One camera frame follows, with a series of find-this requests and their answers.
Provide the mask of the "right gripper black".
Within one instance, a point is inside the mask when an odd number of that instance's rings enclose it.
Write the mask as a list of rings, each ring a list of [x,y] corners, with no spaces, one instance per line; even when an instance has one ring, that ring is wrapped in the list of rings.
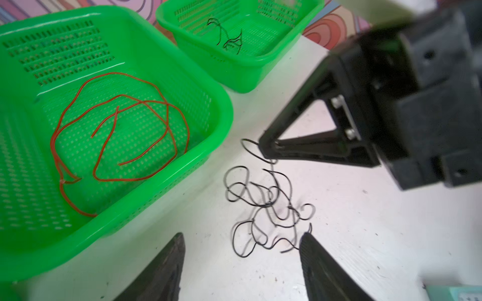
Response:
[[[481,8],[446,7],[374,28],[330,54],[335,108],[352,125],[293,139],[265,132],[267,159],[384,165],[402,190],[481,181]]]

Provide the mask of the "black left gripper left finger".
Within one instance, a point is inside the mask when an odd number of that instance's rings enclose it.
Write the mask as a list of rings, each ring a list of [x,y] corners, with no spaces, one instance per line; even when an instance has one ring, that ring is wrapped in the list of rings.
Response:
[[[178,300],[186,246],[177,233],[117,300]]]

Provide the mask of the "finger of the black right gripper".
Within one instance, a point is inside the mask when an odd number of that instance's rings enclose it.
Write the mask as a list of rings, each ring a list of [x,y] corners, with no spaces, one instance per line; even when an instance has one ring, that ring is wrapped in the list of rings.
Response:
[[[335,72],[338,70],[338,59],[335,56],[327,56],[306,82],[302,84],[301,88],[265,132],[273,135],[276,139],[283,140],[281,136],[315,103],[325,104],[335,126],[331,130],[339,131],[337,116],[339,110],[331,103],[331,99],[339,95],[338,82],[335,76]]]

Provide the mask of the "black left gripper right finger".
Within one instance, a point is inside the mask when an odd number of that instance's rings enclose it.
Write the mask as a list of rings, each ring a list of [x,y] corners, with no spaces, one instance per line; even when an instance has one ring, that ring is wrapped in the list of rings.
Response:
[[[374,300],[311,233],[302,236],[299,254],[309,300]]]

